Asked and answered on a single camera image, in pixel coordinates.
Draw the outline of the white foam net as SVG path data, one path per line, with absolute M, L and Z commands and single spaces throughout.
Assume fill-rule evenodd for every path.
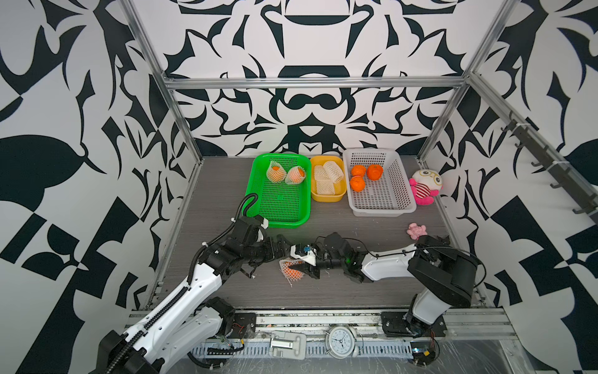
M 318 195 L 333 196 L 336 194 L 335 185 L 331 180 L 317 180 L 316 191 Z
M 313 177 L 316 182 L 325 182 L 331 181 L 330 177 L 328 176 L 327 171 L 325 170 L 323 165 L 315 165 L 313 171 Z
M 294 265 L 303 265 L 303 264 L 304 264 L 304 262 L 302 260 L 297 260 L 297 259 L 285 259 L 285 260 L 279 261 L 280 271 L 291 287 L 293 287 L 293 284 L 295 282 L 301 280 L 305 276 L 305 274 L 302 273 L 301 271 L 298 271 L 296 269 L 291 269 L 291 267 Z
M 344 180 L 343 170 L 335 161 L 326 161 L 323 168 L 332 183 L 340 183 Z

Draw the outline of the white perforated plastic basket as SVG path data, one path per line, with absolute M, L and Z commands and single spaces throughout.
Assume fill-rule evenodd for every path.
M 351 169 L 357 165 L 380 165 L 383 169 L 382 176 L 377 181 L 364 178 L 365 187 L 362 191 L 347 188 L 347 199 L 354 216 L 398 218 L 405 213 L 414 213 L 417 209 L 403 162 L 394 150 L 347 149 L 343 153 L 343 161 L 347 180 L 351 178 Z

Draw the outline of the orange being unwrapped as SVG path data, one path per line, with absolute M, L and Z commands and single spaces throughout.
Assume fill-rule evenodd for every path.
M 355 165 L 350 172 L 353 178 L 359 177 L 363 179 L 367 174 L 367 168 L 364 165 Z

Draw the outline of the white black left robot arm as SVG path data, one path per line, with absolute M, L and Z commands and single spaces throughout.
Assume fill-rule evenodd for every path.
M 202 244 L 187 277 L 166 299 L 125 332 L 102 339 L 94 372 L 166 373 L 201 341 L 230 333 L 235 309 L 215 292 L 234 274 L 251 278 L 259 266 L 291 251 L 282 236 L 267 234 L 266 218 L 248 215 L 258 200 L 250 193 L 241 201 L 230 226 Z

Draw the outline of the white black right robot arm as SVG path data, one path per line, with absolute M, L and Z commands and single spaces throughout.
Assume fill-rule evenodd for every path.
M 415 243 L 401 249 L 372 252 L 353 238 L 334 232 L 312 244 L 294 244 L 291 266 L 313 279 L 322 269 L 340 269 L 358 284 L 387 278 L 412 278 L 422 286 L 406 313 L 382 316 L 384 334 L 391 338 L 420 338 L 430 335 L 433 327 L 451 308 L 471 306 L 473 293 L 480 285 L 476 276 L 486 269 L 475 255 L 451 246 L 447 238 L 422 235 Z

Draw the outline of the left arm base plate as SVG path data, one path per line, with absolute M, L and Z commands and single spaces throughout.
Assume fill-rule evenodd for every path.
M 232 339 L 250 338 L 255 333 L 257 315 L 255 313 L 235 313 L 225 316 L 214 337 Z

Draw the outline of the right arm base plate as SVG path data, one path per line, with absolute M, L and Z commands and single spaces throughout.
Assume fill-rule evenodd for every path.
M 382 312 L 381 323 L 388 338 L 436 338 L 445 336 L 446 324 L 440 316 L 433 324 L 427 324 L 409 312 Z

